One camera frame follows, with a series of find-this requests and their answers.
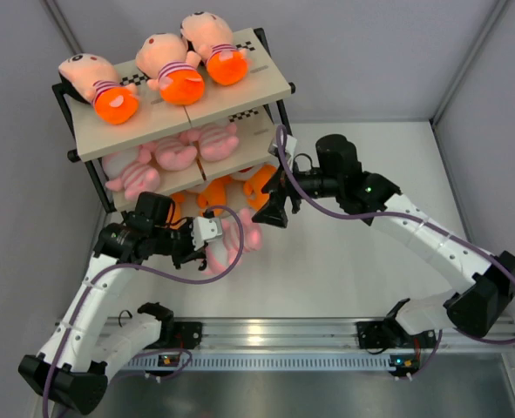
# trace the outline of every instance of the orange pants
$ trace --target orange pants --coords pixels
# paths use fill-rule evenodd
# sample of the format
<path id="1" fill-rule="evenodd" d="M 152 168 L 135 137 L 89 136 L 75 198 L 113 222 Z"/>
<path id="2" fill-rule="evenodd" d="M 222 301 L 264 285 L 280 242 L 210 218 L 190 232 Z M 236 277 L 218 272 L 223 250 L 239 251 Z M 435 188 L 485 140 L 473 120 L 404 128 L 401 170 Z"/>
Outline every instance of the orange pants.
<path id="1" fill-rule="evenodd" d="M 109 124 L 123 124 L 139 108 L 139 100 L 125 87 L 114 87 L 94 102 L 94 111 Z"/>
<path id="2" fill-rule="evenodd" d="M 172 82 L 164 90 L 160 90 L 160 96 L 167 103 L 192 105 L 205 93 L 205 81 L 196 70 L 178 70 L 167 77 Z"/>
<path id="3" fill-rule="evenodd" d="M 239 51 L 232 51 L 232 57 L 220 60 L 220 54 L 211 57 L 207 62 L 207 72 L 218 84 L 230 85 L 243 79 L 249 65 Z"/>

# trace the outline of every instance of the wire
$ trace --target wire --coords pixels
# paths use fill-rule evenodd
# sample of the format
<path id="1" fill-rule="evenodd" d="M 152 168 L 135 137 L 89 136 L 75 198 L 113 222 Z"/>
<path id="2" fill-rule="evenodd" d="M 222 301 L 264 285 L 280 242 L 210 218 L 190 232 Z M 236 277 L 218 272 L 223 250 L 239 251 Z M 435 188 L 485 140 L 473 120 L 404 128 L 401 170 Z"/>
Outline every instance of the wire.
<path id="1" fill-rule="evenodd" d="M 422 348 L 420 348 L 420 342 L 417 338 L 414 339 L 414 354 L 416 356 L 416 360 L 420 361 L 420 354 L 422 353 Z"/>
<path id="2" fill-rule="evenodd" d="M 375 351 L 374 353 L 369 351 L 367 348 L 365 349 L 365 351 L 368 352 L 368 354 L 371 354 L 371 355 L 379 355 L 379 354 L 383 354 L 385 351 L 387 351 L 387 348 L 382 348 L 380 349 L 379 351 Z"/>
<path id="3" fill-rule="evenodd" d="M 149 357 L 149 356 L 156 355 L 156 354 L 171 353 L 171 352 L 187 354 L 188 358 L 186 361 L 184 361 L 184 364 L 182 364 L 181 366 L 176 368 L 171 374 L 168 374 L 166 376 L 155 377 L 157 382 L 160 383 L 161 381 L 170 381 L 171 379 L 178 377 L 180 375 L 180 373 L 183 372 L 184 369 L 192 363 L 192 361 L 193 361 L 192 352 L 189 350 L 185 350 L 184 348 L 162 348 L 160 350 L 154 350 L 154 351 L 150 351 L 148 353 L 140 353 L 140 354 L 134 355 L 133 359 L 139 359 L 141 357 Z M 135 377 L 135 376 L 138 376 L 138 377 L 146 376 L 146 373 L 129 372 L 129 373 L 120 374 L 120 375 L 114 377 L 110 381 L 110 383 L 108 384 L 108 387 L 110 387 L 111 385 L 113 385 L 115 383 L 118 383 L 119 381 L 127 379 L 128 377 Z M 64 409 L 64 411 L 60 415 L 58 415 L 58 418 L 64 418 L 64 416 L 66 416 L 69 411 L 70 411 L 69 408 Z"/>
<path id="4" fill-rule="evenodd" d="M 121 311 L 121 312 L 119 313 L 119 315 L 118 315 L 118 325 L 119 325 L 119 327 L 120 327 L 120 328 L 122 328 L 122 327 L 123 327 L 123 325 L 121 325 L 121 314 L 122 314 L 123 312 L 127 312 L 127 313 L 129 314 L 129 319 L 133 318 L 133 315 L 132 315 L 132 313 L 129 311 L 129 309 L 124 309 L 123 311 Z"/>
<path id="5" fill-rule="evenodd" d="M 79 312 L 81 311 L 81 308 L 83 307 L 85 300 L 87 299 L 87 296 L 91 292 L 93 285 L 97 284 L 105 276 L 105 274 L 111 272 L 112 270 L 117 270 L 119 268 L 133 268 L 135 270 L 141 270 L 144 272 L 157 274 L 158 276 L 164 277 L 169 280 L 177 281 L 179 283 L 184 283 L 186 285 L 207 285 L 207 284 L 214 283 L 215 281 L 222 279 L 224 276 L 228 275 L 234 269 L 234 267 L 236 267 L 236 265 L 240 261 L 241 255 L 243 254 L 243 247 L 244 247 L 243 246 L 243 243 L 244 243 L 243 225 L 241 223 L 240 218 L 236 214 L 236 212 L 234 210 L 230 209 L 228 206 L 215 205 L 215 206 L 210 206 L 207 210 L 212 211 L 213 209 L 222 209 L 222 210 L 230 213 L 230 215 L 232 215 L 232 217 L 234 218 L 234 221 L 238 225 L 238 230 L 239 230 L 239 234 L 240 234 L 240 248 L 238 248 L 238 252 L 237 252 L 236 256 L 234 257 L 234 261 L 232 262 L 232 264 L 230 266 L 227 267 L 227 269 L 224 272 L 219 273 L 216 276 L 211 277 L 209 279 L 190 280 L 190 279 L 184 279 L 184 278 L 175 276 L 170 273 L 161 272 L 160 270 L 157 270 L 152 267 L 142 266 L 142 265 L 138 265 L 138 264 L 124 263 L 124 264 L 115 264 L 113 266 L 104 268 L 104 269 L 100 270 L 100 272 L 98 272 L 97 275 L 94 276 L 94 278 L 91 280 L 91 285 L 89 287 L 85 288 L 85 290 L 83 291 L 83 294 L 81 294 L 81 296 L 79 297 L 77 305 L 75 305 L 75 308 L 73 309 L 73 312 L 71 313 L 71 317 L 69 319 L 69 326 L 65 329 L 64 335 L 62 336 L 62 340 L 59 342 L 58 349 L 56 350 L 56 354 L 54 355 L 54 358 L 50 364 L 50 368 L 48 369 L 48 374 L 46 375 L 46 381 L 44 382 L 44 389 L 43 389 L 43 394 L 42 394 L 43 418 L 49 418 L 49 416 L 50 416 L 48 413 L 48 395 L 50 393 L 51 381 L 54 377 L 54 373 L 56 371 L 56 367 L 58 365 L 59 359 L 61 358 L 62 353 L 64 352 L 65 344 L 69 340 L 69 336 L 71 334 L 71 329 L 73 327 L 73 324 L 75 324 L 75 320 L 77 319 Z"/>
<path id="6" fill-rule="evenodd" d="M 305 152 L 300 152 L 299 154 L 297 154 L 295 157 L 294 157 L 294 162 L 298 159 L 298 157 L 305 157 L 308 159 L 309 161 L 309 168 L 313 168 L 313 159 L 311 159 L 311 157 L 306 154 Z"/>
<path id="7" fill-rule="evenodd" d="M 176 202 L 174 202 L 172 199 L 172 215 L 170 216 L 170 220 L 165 223 L 165 226 L 170 226 L 172 224 L 173 215 L 175 215 L 175 214 L 176 214 Z"/>
<path id="8" fill-rule="evenodd" d="M 515 278 L 514 276 L 506 269 L 504 268 L 501 263 L 499 263 L 497 260 L 495 260 L 490 255 L 486 254 L 484 251 L 480 250 L 477 246 L 471 244 L 470 242 L 461 239 L 455 235 L 452 235 L 448 231 L 445 231 L 443 228 L 434 225 L 430 222 L 424 222 L 423 219 L 420 219 L 414 215 L 410 215 L 408 213 L 400 213 L 400 212 L 369 212 L 369 213 L 360 213 L 356 215 L 348 215 L 348 214 L 342 214 L 342 213 L 336 213 L 333 211 L 330 211 L 329 209 L 317 204 L 314 202 L 307 193 L 305 193 L 302 189 L 302 187 L 298 184 L 298 181 L 295 179 L 294 174 L 290 171 L 290 167 L 288 165 L 288 161 L 286 159 L 286 143 L 288 141 L 288 134 L 286 131 L 286 126 L 284 125 L 278 125 L 276 128 L 276 146 L 278 148 L 278 155 L 279 160 L 281 161 L 282 168 L 284 169 L 284 172 L 286 172 L 286 175 L 288 176 L 288 179 L 290 180 L 290 183 L 292 183 L 292 186 L 294 189 L 300 194 L 302 199 L 304 199 L 306 202 L 308 202 L 310 205 L 312 205 L 315 209 L 317 209 L 319 212 L 324 213 L 331 218 L 335 219 L 346 219 L 346 220 L 362 220 L 362 219 L 371 219 L 371 218 L 377 218 L 377 217 L 396 217 L 396 218 L 402 218 L 411 220 L 413 222 L 416 222 L 418 224 L 424 224 L 424 226 L 427 226 L 432 231 L 435 231 L 436 233 L 439 233 L 443 235 L 444 237 L 448 237 L 450 240 L 455 241 L 459 245 L 471 250 L 472 252 L 476 253 L 480 257 L 484 258 L 485 260 L 489 261 L 492 265 L 494 265 L 514 286 L 515 286 Z M 515 338 L 511 338 L 509 340 L 487 340 L 485 338 L 478 338 L 473 337 L 471 335 L 468 335 L 460 330 L 457 330 L 462 335 L 465 335 L 469 338 L 472 338 L 475 341 L 478 342 L 484 342 L 486 344 L 495 344 L 499 346 L 505 346 L 509 344 L 515 344 Z"/>
<path id="9" fill-rule="evenodd" d="M 443 329 L 440 329 L 439 334 L 437 336 L 437 341 L 435 342 L 435 346 L 433 347 L 433 350 L 431 350 L 428 360 L 426 360 L 425 363 L 420 367 L 420 369 L 413 374 L 414 377 L 417 377 L 418 374 L 422 373 L 430 365 L 430 363 L 433 361 L 433 359 L 435 359 L 435 353 L 439 349 L 442 339 L 443 339 Z"/>

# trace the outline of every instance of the plush toy head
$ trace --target plush toy head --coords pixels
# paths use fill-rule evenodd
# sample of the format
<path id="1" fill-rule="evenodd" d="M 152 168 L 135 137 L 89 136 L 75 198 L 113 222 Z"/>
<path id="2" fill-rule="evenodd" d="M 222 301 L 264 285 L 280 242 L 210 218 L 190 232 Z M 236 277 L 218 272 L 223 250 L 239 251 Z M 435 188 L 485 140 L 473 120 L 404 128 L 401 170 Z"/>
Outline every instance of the plush toy head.
<path id="1" fill-rule="evenodd" d="M 92 54 L 77 54 L 58 67 L 64 89 L 72 98 L 90 103 L 96 94 L 97 81 L 119 81 L 119 74 L 106 59 Z"/>
<path id="2" fill-rule="evenodd" d="M 157 33 L 143 43 L 135 64 L 149 78 L 157 78 L 162 67 L 172 61 L 186 61 L 186 55 L 187 48 L 178 35 Z"/>
<path id="3" fill-rule="evenodd" d="M 234 41 L 234 34 L 226 21 L 207 11 L 198 11 L 186 17 L 181 23 L 180 32 L 186 45 L 201 56 L 206 55 L 205 49 L 213 45 Z"/>

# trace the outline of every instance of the striped waistband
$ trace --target striped waistband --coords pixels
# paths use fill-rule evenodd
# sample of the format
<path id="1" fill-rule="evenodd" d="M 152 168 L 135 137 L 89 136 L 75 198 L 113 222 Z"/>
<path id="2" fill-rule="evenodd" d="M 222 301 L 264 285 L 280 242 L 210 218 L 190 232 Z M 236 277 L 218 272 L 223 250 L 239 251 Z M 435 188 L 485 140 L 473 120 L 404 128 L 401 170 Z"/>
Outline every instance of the striped waistband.
<path id="1" fill-rule="evenodd" d="M 184 63 L 181 61 L 172 61 L 171 63 L 166 64 L 164 67 L 160 69 L 158 80 L 179 70 L 194 70 L 194 68 L 188 63 Z"/>
<path id="2" fill-rule="evenodd" d="M 105 91 L 109 91 L 116 87 L 122 87 L 122 85 L 120 83 L 116 83 L 115 81 L 99 80 L 99 81 L 94 82 L 92 87 L 94 87 L 96 90 L 94 99 L 91 101 L 91 103 L 94 105 L 102 93 L 104 93 Z"/>
<path id="3" fill-rule="evenodd" d="M 230 45 L 230 44 L 219 44 L 219 45 L 215 45 L 213 47 L 213 51 L 211 52 L 211 56 L 208 58 L 208 60 L 205 62 L 208 63 L 212 57 L 214 57 L 216 54 L 220 54 L 221 52 L 223 51 L 237 51 L 238 49 L 233 46 L 233 45 Z"/>

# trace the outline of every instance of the wooden shelf board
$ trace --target wooden shelf board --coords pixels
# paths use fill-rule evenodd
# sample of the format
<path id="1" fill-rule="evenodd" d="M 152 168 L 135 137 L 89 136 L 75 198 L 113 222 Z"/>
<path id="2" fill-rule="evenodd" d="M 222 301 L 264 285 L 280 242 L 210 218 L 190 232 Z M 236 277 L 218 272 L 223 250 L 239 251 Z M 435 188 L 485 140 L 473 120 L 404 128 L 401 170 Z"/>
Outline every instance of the wooden shelf board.
<path id="1" fill-rule="evenodd" d="M 200 66 L 198 71 L 206 80 L 205 96 L 188 107 L 163 102 L 157 91 L 146 86 L 134 60 L 116 65 L 122 78 L 138 84 L 141 97 L 139 110 L 124 124 L 107 124 L 89 104 L 68 98 L 79 157 L 83 161 L 100 158 L 290 96 L 288 82 L 253 29 L 235 32 L 234 42 L 247 46 L 249 74 L 237 84 L 221 86 Z"/>

